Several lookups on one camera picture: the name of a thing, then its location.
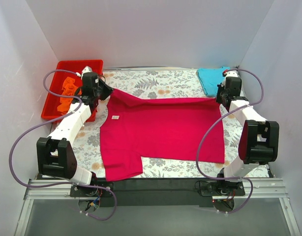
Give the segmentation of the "magenta t shirt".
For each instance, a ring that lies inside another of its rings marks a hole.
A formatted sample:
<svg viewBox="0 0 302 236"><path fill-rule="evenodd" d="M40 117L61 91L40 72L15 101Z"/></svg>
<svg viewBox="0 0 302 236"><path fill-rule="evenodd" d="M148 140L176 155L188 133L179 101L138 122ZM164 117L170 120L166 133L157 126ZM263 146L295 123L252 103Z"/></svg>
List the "magenta t shirt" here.
<svg viewBox="0 0 302 236"><path fill-rule="evenodd" d="M212 98L141 99L114 90L100 128L108 181L143 172L142 157L224 163L219 104Z"/></svg>

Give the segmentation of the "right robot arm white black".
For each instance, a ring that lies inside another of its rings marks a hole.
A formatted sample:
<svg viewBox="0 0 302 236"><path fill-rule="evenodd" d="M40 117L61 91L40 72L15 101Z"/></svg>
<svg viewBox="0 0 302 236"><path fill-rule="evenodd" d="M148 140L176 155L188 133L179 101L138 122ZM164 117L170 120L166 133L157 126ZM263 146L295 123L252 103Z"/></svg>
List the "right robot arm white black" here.
<svg viewBox="0 0 302 236"><path fill-rule="evenodd" d="M216 97L217 103L223 105L242 125L238 156L218 175L223 179L216 183L216 189L224 196L234 190L233 182L240 182L260 165L274 162L278 154L278 122L259 115L248 99L241 96L241 88L240 77L226 76L218 85Z"/></svg>

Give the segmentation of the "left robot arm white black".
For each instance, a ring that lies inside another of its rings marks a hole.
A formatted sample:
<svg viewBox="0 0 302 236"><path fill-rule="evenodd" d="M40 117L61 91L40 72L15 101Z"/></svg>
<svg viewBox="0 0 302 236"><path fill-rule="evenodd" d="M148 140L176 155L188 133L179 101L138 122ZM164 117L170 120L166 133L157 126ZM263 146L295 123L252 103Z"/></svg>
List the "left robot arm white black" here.
<svg viewBox="0 0 302 236"><path fill-rule="evenodd" d="M103 76L86 66L77 73L82 85L74 92L68 113L46 138L37 141L39 173L81 184L82 192L89 197L98 192L98 184L92 180L92 172L78 166L73 152L73 142L84 123L96 111L99 100L105 100L113 92Z"/></svg>

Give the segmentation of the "folded cyan t shirt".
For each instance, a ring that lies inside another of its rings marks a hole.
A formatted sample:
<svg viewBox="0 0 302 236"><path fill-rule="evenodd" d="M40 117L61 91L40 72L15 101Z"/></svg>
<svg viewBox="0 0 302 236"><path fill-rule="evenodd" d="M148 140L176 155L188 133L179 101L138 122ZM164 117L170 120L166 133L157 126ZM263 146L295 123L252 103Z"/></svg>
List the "folded cyan t shirt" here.
<svg viewBox="0 0 302 236"><path fill-rule="evenodd" d="M203 88L204 94L207 97L216 97L218 87L223 81L222 73L225 70L229 70L230 67L220 68L199 68L197 70L197 76L199 82Z"/></svg>

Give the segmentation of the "red plastic bin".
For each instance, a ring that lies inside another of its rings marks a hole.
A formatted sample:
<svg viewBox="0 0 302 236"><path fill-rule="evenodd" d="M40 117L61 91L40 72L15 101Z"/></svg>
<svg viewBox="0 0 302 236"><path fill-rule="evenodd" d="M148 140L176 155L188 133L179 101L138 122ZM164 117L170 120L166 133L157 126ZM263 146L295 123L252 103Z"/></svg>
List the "red plastic bin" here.
<svg viewBox="0 0 302 236"><path fill-rule="evenodd" d="M71 72L81 73L86 66L89 66L92 71L102 74L103 60L60 61L57 64L57 69L60 71L54 73L49 90L60 95L73 96L77 88L81 87L83 83L80 77L72 74ZM71 98L62 98L48 94L41 117L44 120L51 120L60 117L68 112L71 103Z"/></svg>

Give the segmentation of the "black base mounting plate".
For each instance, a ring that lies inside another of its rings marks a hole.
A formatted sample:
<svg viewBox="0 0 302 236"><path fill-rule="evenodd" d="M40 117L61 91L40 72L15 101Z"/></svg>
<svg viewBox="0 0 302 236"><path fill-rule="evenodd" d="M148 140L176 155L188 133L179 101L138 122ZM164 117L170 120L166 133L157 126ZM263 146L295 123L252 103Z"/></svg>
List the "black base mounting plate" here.
<svg viewBox="0 0 302 236"><path fill-rule="evenodd" d="M100 197L101 207L117 206L200 206L212 207L213 197L232 198L245 195L242 183L207 178L130 178L107 181L95 178L95 188L72 185L70 196Z"/></svg>

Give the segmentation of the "aluminium frame rail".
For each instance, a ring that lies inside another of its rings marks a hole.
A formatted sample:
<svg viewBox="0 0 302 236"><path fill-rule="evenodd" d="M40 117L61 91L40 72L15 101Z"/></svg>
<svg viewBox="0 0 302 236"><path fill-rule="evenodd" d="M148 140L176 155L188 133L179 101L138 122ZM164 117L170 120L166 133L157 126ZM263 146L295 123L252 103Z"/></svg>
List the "aluminium frame rail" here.
<svg viewBox="0 0 302 236"><path fill-rule="evenodd" d="M212 207L101 207L100 197L71 197L74 184L68 181L39 178L29 181L15 234L300 235L282 179L253 178L242 184L244 196L213 197Z"/></svg>

